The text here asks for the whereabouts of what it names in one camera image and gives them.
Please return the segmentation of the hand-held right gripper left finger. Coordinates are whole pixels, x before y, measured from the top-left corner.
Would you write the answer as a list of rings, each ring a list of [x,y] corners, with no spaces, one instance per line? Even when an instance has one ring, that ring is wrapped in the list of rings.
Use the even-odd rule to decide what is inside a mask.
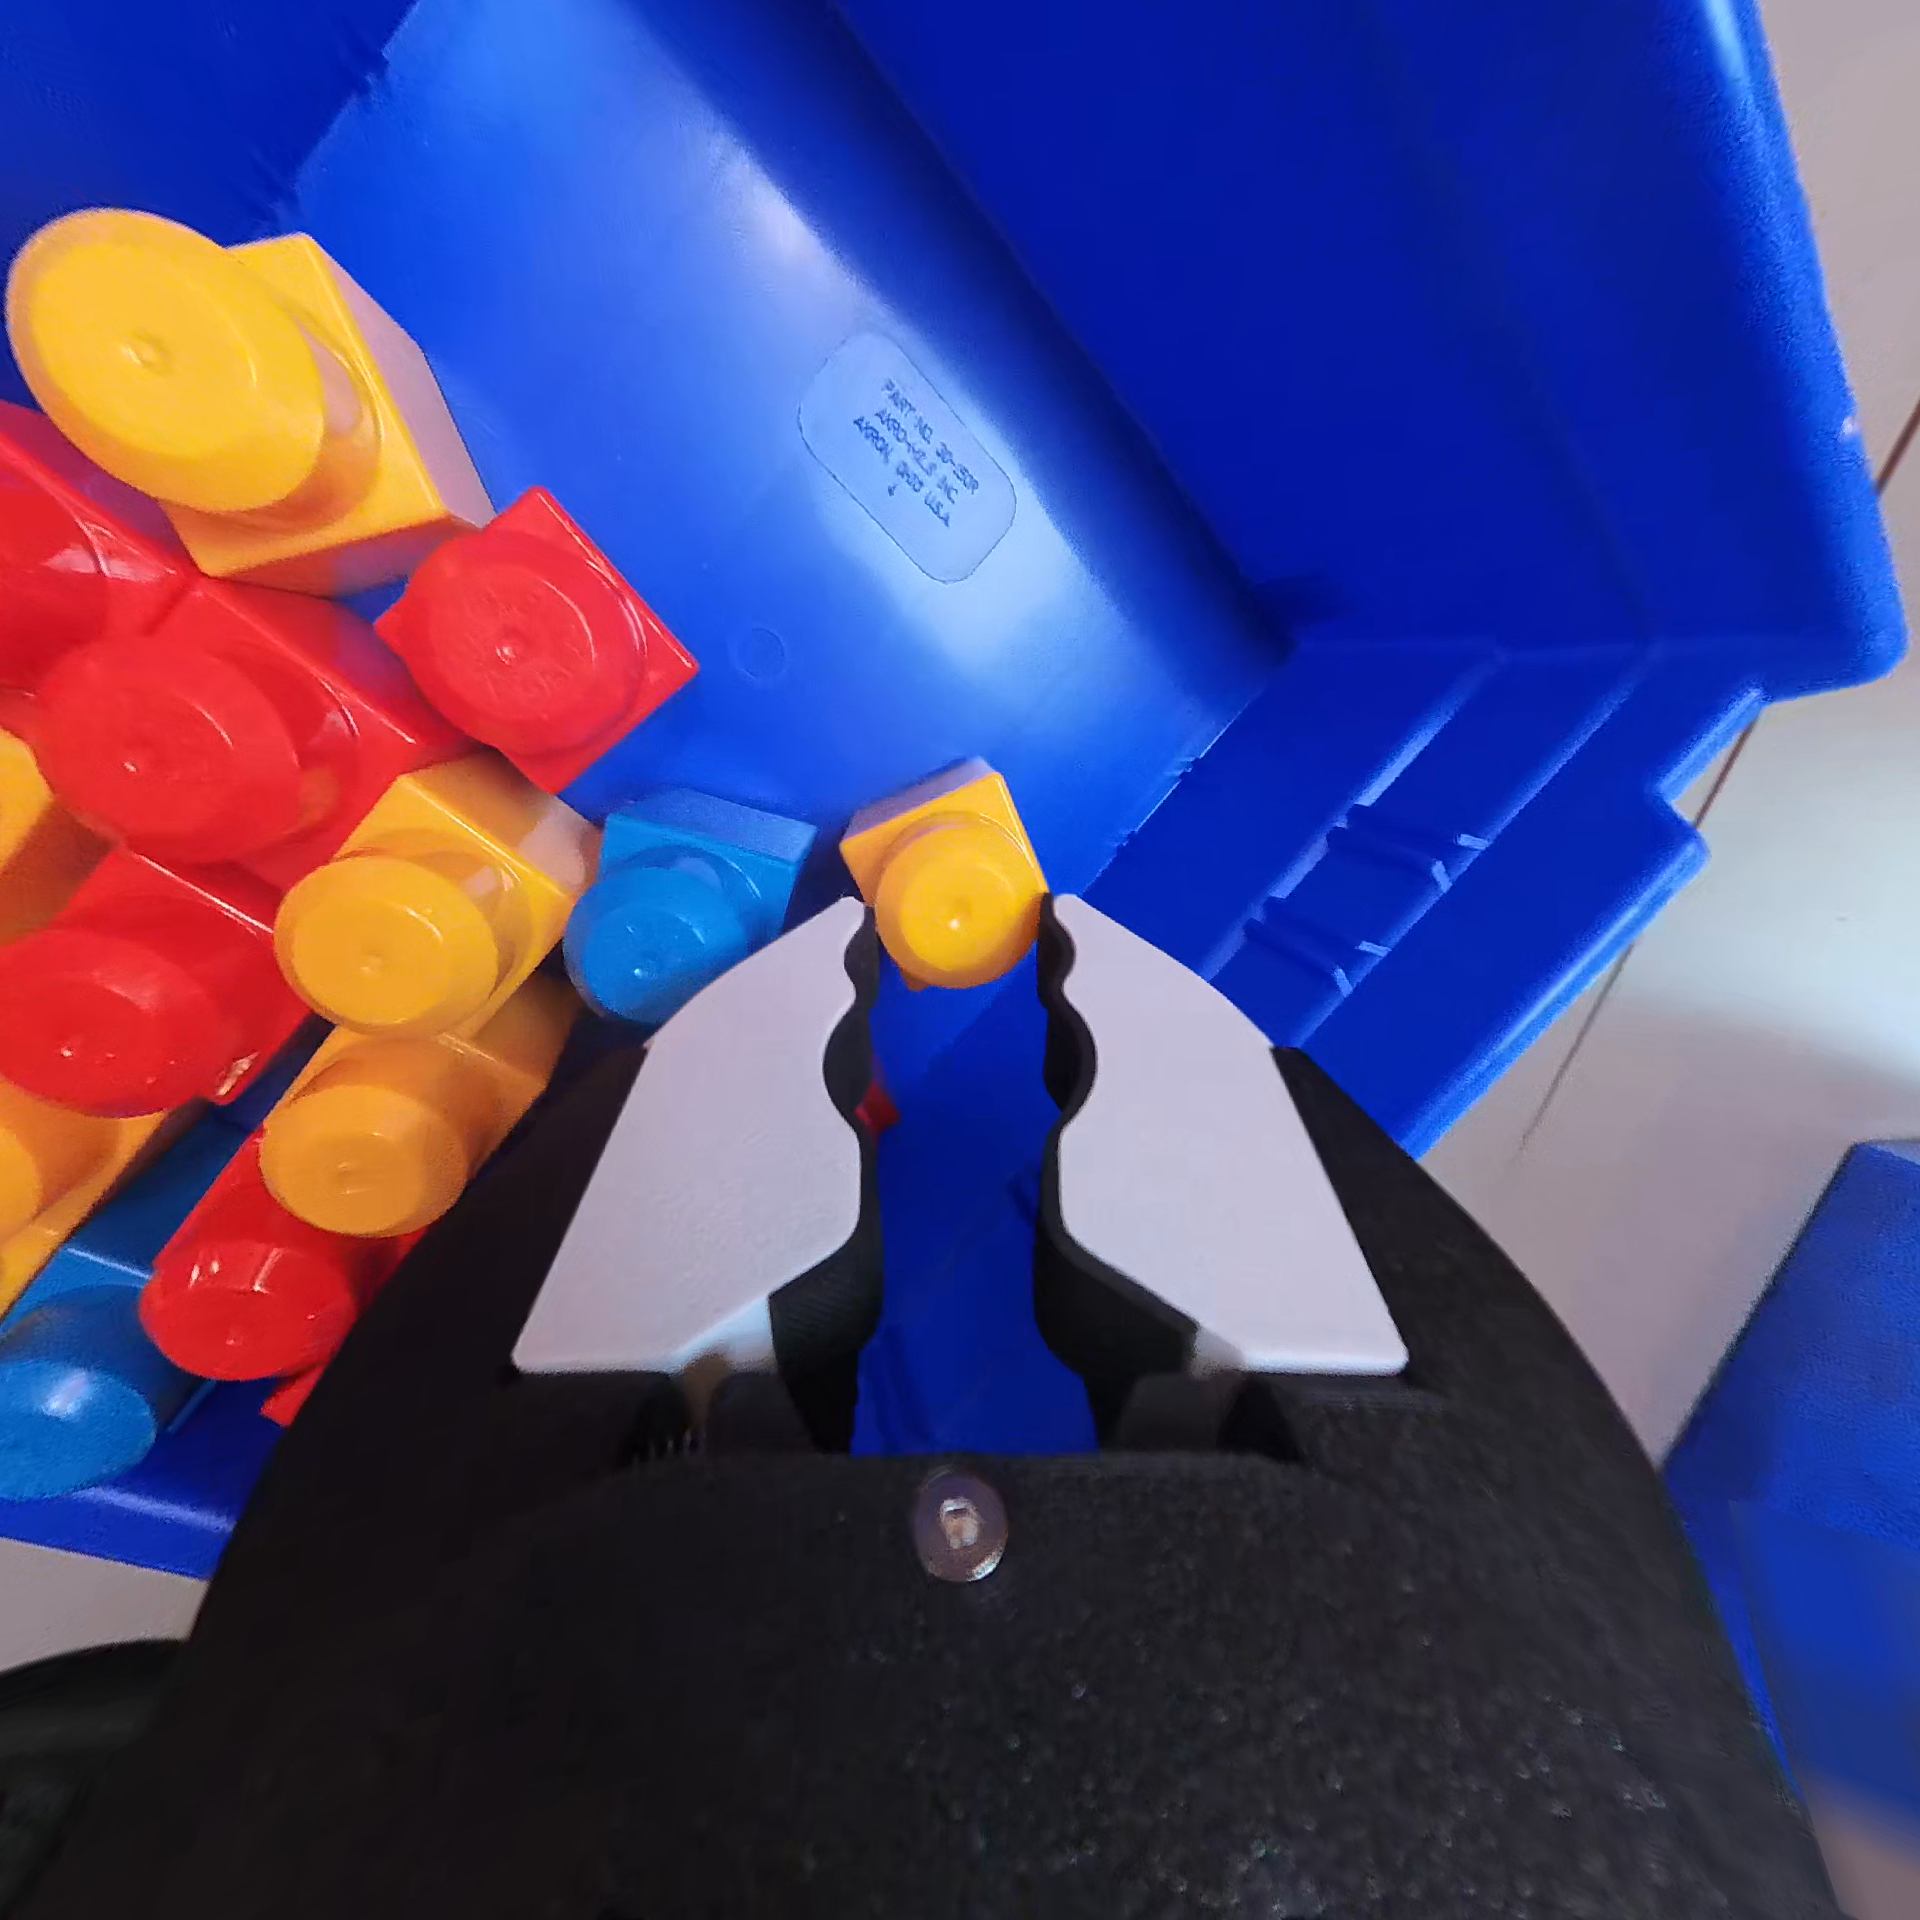
[[[773,1299],[862,1227],[876,988],[872,914],[838,897],[660,1026],[515,1339],[522,1374],[801,1371]]]

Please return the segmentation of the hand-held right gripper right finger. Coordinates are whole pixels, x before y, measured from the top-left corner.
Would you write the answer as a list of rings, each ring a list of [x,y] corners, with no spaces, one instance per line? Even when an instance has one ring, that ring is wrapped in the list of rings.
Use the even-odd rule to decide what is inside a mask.
[[[1039,923],[1034,1320],[1087,1389],[1404,1374],[1410,1356],[1280,1051],[1084,897]]]

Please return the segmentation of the yellow mega block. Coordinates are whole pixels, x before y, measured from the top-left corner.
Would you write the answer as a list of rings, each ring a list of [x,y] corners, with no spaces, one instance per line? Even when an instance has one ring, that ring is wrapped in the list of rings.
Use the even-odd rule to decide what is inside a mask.
[[[988,985],[1039,937],[1043,872],[1008,784],[982,756],[865,804],[838,852],[911,988]]]

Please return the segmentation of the pile of mega blocks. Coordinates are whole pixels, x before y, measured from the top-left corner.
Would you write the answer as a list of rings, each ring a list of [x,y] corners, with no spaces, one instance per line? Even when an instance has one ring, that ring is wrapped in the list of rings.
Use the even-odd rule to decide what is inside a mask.
[[[563,804],[696,660],[550,493],[491,509],[305,234],[129,207],[6,272],[3,1504],[205,1383],[289,1423],[548,1090],[779,932],[813,832]]]

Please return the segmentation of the blue plastic bin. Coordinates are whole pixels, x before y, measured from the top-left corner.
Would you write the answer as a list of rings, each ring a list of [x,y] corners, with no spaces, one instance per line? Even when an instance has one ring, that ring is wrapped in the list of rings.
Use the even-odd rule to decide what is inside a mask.
[[[567,804],[988,760],[1423,1151],[1908,644],[1753,4],[3,4],[3,259],[305,230],[697,660]]]
[[[1853,1143],[1663,1469],[1790,1777],[1917,1834],[1917,1143]]]

